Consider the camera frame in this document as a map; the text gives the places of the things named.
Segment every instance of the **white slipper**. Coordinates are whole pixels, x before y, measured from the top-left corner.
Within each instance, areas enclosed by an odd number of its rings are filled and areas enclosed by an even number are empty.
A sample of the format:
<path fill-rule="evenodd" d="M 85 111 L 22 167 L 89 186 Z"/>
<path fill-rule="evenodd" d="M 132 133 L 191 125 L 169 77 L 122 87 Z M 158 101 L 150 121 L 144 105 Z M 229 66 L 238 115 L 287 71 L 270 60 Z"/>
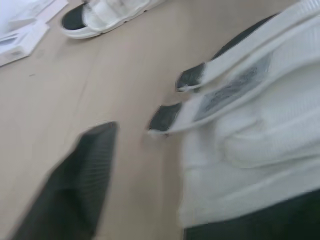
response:
<path fill-rule="evenodd" d="M 93 0 L 67 12 L 61 27 L 73 39 L 107 33 L 166 0 Z"/>

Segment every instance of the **black object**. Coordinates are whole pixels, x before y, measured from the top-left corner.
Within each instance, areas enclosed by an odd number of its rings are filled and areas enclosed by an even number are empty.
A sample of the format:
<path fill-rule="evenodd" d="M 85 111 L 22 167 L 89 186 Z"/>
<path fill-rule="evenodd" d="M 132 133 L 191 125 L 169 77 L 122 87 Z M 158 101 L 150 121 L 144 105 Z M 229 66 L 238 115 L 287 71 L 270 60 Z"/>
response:
<path fill-rule="evenodd" d="M 233 48 L 235 45 L 240 43 L 242 40 L 244 40 L 246 37 L 248 37 L 250 34 L 252 34 L 256 29 L 261 27 L 263 24 L 265 24 L 267 21 L 272 19 L 274 16 L 278 15 L 278 13 L 269 16 L 265 19 L 262 19 L 261 21 L 258 21 L 255 25 L 252 25 L 251 27 L 247 28 L 243 32 L 239 33 L 237 36 L 235 36 L 233 39 L 231 39 L 226 45 L 224 45 L 214 56 L 211 60 L 214 60 L 218 57 L 220 57 L 222 54 L 224 54 L 229 49 Z"/>
<path fill-rule="evenodd" d="M 170 106 L 160 106 L 150 121 L 149 130 L 167 131 L 175 121 L 181 107 L 181 102 Z"/>
<path fill-rule="evenodd" d="M 176 91 L 179 92 L 179 89 L 185 86 L 195 86 L 200 84 L 199 79 L 202 76 L 205 66 L 206 64 L 203 62 L 200 65 L 190 68 L 181 73 L 181 76 L 175 83 Z"/>
<path fill-rule="evenodd" d="M 86 5 L 87 3 L 83 3 L 68 11 L 61 20 L 63 28 L 66 30 L 78 30 L 85 28 L 86 25 L 84 24 L 82 13 Z"/>
<path fill-rule="evenodd" d="M 12 240 L 90 240 L 109 185 L 117 124 L 85 132 L 52 172 Z"/>
<path fill-rule="evenodd" d="M 188 228 L 184 240 L 318 240 L 320 190 L 236 219 Z"/>

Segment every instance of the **black mesh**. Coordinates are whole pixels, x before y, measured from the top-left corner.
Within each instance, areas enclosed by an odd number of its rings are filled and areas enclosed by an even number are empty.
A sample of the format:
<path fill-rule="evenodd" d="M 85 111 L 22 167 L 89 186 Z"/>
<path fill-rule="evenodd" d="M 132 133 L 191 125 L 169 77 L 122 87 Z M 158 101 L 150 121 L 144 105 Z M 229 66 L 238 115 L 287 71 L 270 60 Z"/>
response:
<path fill-rule="evenodd" d="M 68 11 L 61 20 L 62 26 L 67 30 L 78 30 L 86 27 L 82 18 L 82 12 L 85 7 L 85 3 L 75 7 Z"/>
<path fill-rule="evenodd" d="M 117 124 L 82 135 L 52 172 L 12 240 L 90 240 L 109 185 Z"/>

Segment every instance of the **white fabric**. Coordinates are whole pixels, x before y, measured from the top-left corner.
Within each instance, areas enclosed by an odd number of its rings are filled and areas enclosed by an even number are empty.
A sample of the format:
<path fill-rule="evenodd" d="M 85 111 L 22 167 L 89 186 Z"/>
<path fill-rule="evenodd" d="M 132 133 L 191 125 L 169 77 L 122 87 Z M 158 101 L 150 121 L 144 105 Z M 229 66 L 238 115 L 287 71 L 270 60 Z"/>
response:
<path fill-rule="evenodd" d="M 258 94 L 249 91 L 247 101 L 185 133 L 183 227 L 230 220 L 320 188 L 319 76 L 320 24 L 272 52 L 268 84 Z"/>

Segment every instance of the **white shoe strap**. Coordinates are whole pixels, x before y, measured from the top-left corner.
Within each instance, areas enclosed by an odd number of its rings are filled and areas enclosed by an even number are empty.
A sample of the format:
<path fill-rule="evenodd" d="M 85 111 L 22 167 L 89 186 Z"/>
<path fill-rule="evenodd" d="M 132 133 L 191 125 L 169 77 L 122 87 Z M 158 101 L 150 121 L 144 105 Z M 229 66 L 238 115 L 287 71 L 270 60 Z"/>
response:
<path fill-rule="evenodd" d="M 199 79 L 200 84 L 186 86 L 181 91 L 199 88 L 234 67 L 239 61 L 256 51 L 263 44 L 279 37 L 283 32 L 320 14 L 320 0 L 303 0 L 290 6 L 277 16 L 259 27 L 247 38 L 226 51 L 218 58 L 207 62 Z"/>
<path fill-rule="evenodd" d="M 168 130 L 151 129 L 149 132 L 169 134 L 207 124 L 248 102 L 283 75 L 320 61 L 320 24 L 291 38 L 271 53 L 265 51 L 262 48 L 246 59 L 227 76 L 228 84 L 221 89 L 196 95 L 183 103 Z"/>

